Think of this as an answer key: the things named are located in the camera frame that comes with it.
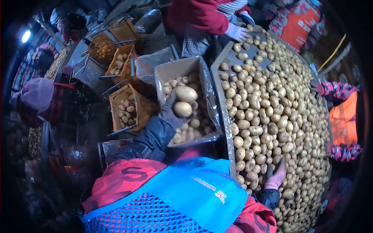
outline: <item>orange vest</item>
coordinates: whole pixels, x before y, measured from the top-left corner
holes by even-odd
[[[305,14],[296,14],[290,10],[281,39],[299,52],[308,39],[308,33],[319,20],[320,17],[312,9],[308,9]]]
[[[333,144],[351,145],[357,142],[356,122],[349,121],[356,114],[357,91],[342,104],[332,108],[329,112],[332,125]]]

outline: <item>checkered apron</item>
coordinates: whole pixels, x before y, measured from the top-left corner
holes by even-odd
[[[247,0],[236,0],[231,3],[219,4],[217,11],[223,13],[228,20],[233,14],[247,5]],[[202,56],[207,49],[214,44],[217,35],[211,35],[206,31],[187,26],[184,34],[182,57]]]

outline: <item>hand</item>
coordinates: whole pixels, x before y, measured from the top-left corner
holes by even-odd
[[[174,128],[180,128],[182,124],[186,121],[186,119],[183,118],[177,118],[175,114],[173,113],[173,105],[176,101],[176,94],[175,92],[171,92],[168,99],[166,99],[166,102],[164,103],[161,112],[159,113],[159,117],[166,119],[167,122],[170,123],[170,125]]]
[[[279,168],[277,169],[276,173],[274,175],[272,173],[273,168],[272,166],[269,166],[267,169],[267,182],[264,185],[264,189],[279,189],[286,176],[285,156],[281,158]]]
[[[330,142],[325,142],[324,144],[324,150],[325,150],[325,153],[327,155],[331,155],[332,154],[332,144]]]
[[[236,26],[233,23],[229,23],[228,29],[224,34],[232,39],[235,39],[238,42],[244,42],[247,41],[247,39],[249,38],[248,33],[248,29]]]
[[[245,24],[250,24],[251,26],[255,26],[254,19],[249,15],[247,11],[241,12],[239,16]]]
[[[311,79],[311,91],[316,92],[316,98],[322,97],[325,95],[324,86],[320,83],[318,83],[315,79]]]

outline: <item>yellow cable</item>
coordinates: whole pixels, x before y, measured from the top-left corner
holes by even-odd
[[[341,41],[339,42],[338,46],[335,48],[334,52],[330,55],[330,57],[320,66],[320,68],[317,70],[319,72],[329,61],[332,59],[332,57],[336,54],[339,47],[342,45],[343,41],[346,38],[346,34],[342,37]]]

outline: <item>red sweater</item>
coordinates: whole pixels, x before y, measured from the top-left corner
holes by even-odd
[[[230,3],[235,0],[172,0],[168,10],[167,23],[178,34],[184,35],[187,24],[214,35],[223,35],[228,29],[229,20],[217,12],[221,3]],[[251,13],[246,5],[239,13],[247,11]]]

